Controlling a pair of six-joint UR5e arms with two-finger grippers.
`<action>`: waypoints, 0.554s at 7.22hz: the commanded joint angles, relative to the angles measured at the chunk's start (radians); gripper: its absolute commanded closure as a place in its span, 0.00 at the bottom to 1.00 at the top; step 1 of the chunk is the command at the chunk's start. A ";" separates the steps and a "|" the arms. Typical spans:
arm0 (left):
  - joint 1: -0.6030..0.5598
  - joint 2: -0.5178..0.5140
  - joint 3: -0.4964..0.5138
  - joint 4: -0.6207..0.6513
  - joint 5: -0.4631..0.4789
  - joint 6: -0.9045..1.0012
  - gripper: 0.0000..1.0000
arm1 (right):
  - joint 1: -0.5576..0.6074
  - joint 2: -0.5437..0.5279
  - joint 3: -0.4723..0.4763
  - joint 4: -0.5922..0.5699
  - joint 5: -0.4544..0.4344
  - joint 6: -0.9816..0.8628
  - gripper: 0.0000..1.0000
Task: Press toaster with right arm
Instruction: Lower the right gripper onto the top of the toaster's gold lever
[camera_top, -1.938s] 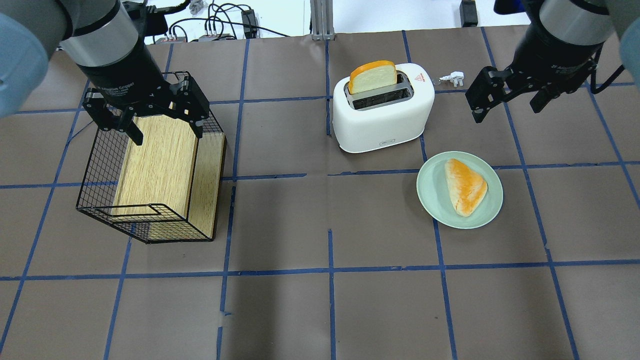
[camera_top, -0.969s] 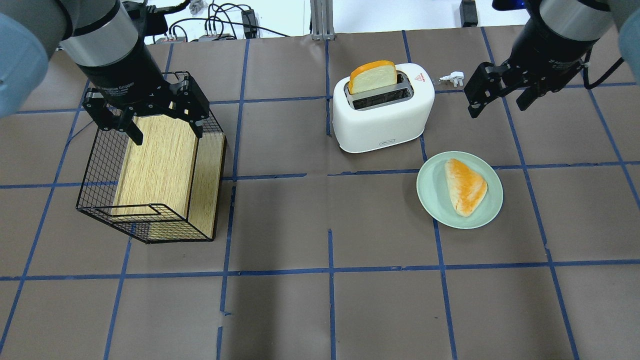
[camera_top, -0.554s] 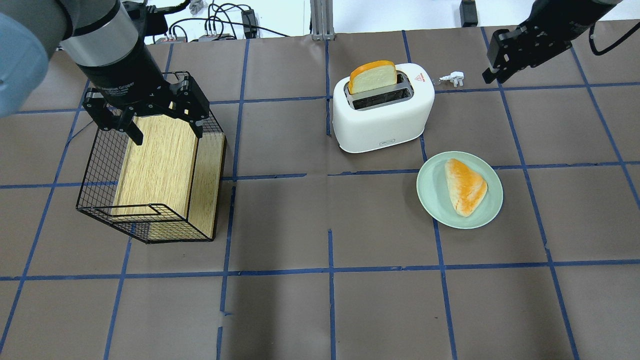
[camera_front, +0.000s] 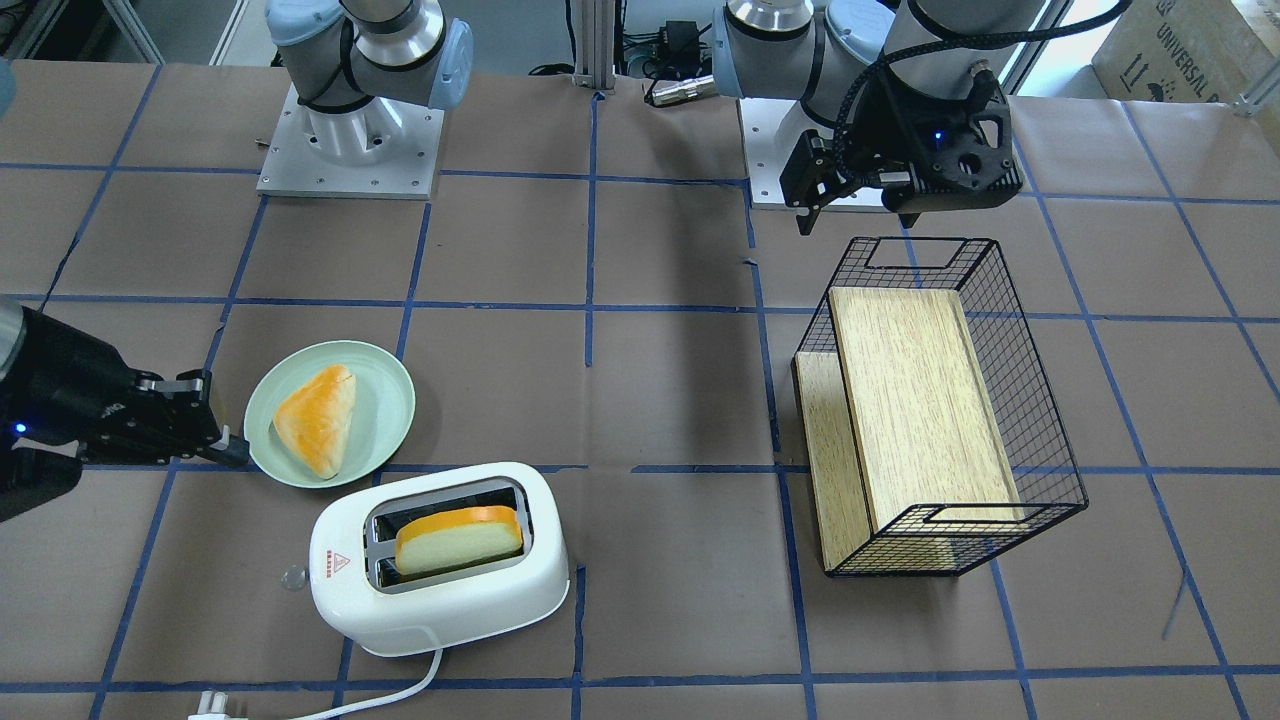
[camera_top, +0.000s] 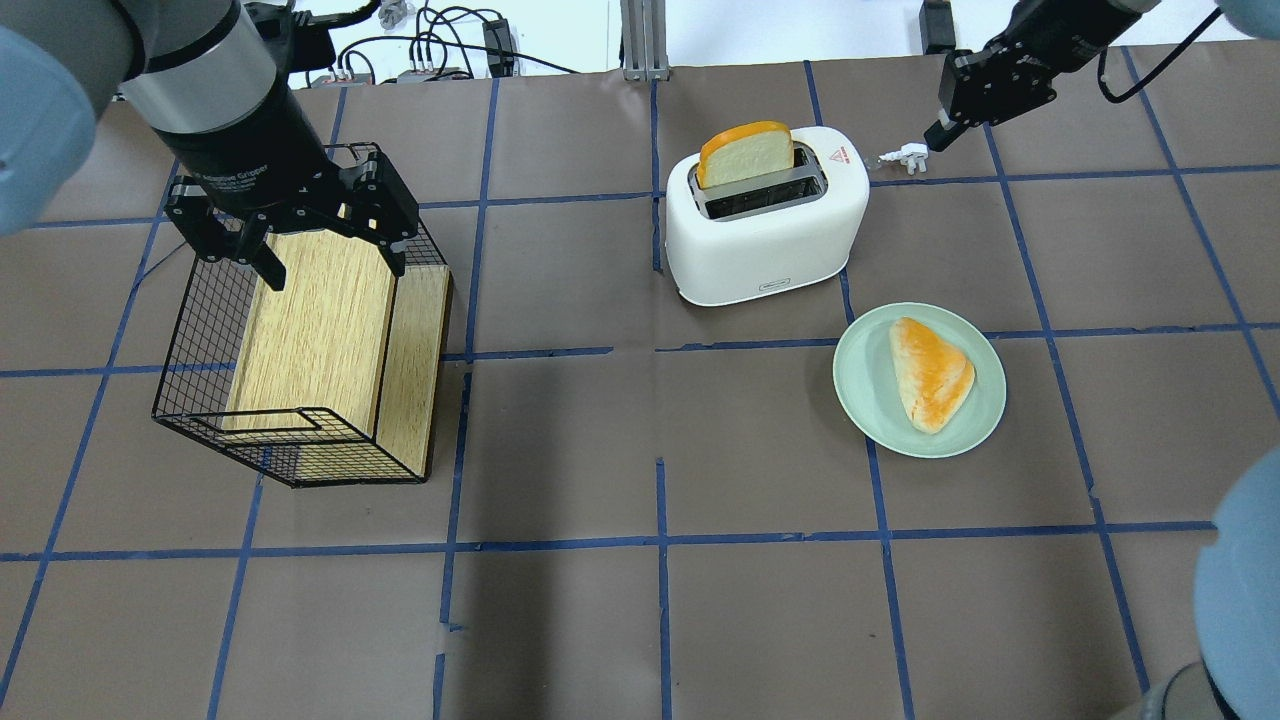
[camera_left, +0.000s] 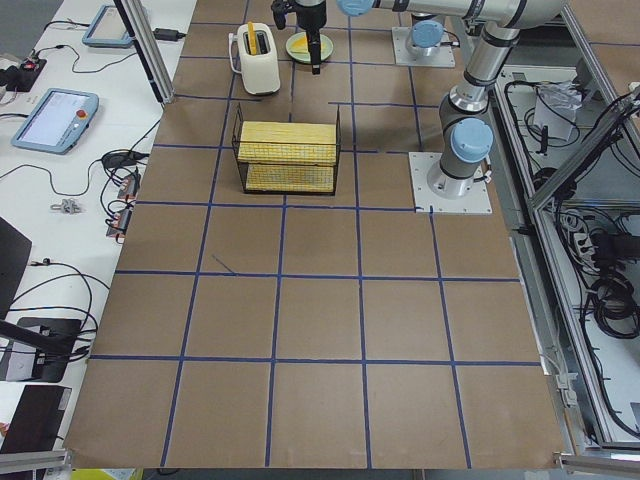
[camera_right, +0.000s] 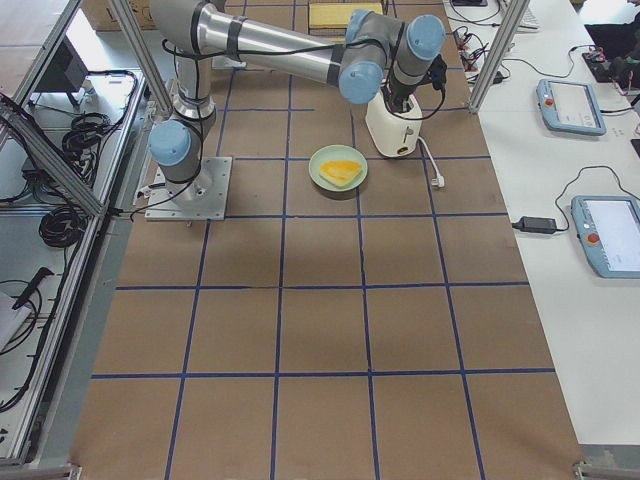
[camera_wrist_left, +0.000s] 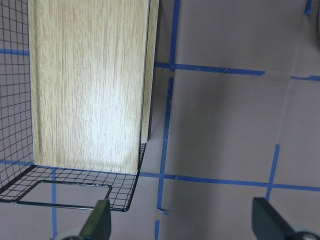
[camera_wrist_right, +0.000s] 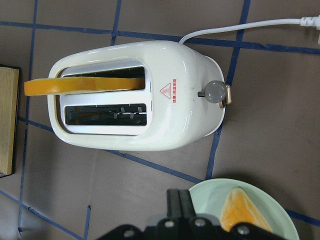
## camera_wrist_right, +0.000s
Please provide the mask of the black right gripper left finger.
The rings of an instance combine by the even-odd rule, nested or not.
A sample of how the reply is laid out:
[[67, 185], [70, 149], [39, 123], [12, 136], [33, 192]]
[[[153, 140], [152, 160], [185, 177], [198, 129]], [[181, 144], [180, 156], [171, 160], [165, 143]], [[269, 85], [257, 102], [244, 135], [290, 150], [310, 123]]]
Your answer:
[[181, 204], [181, 190], [168, 189], [167, 198], [167, 217], [181, 219], [183, 217]]

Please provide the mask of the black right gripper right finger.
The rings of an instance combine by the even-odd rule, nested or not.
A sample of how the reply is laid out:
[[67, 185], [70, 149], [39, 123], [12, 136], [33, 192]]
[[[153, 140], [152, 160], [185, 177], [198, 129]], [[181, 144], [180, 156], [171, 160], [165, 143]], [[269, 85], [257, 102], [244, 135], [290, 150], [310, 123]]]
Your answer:
[[178, 194], [180, 201], [181, 217], [183, 219], [194, 218], [196, 216], [196, 212], [194, 209], [190, 191], [187, 189], [179, 190]]

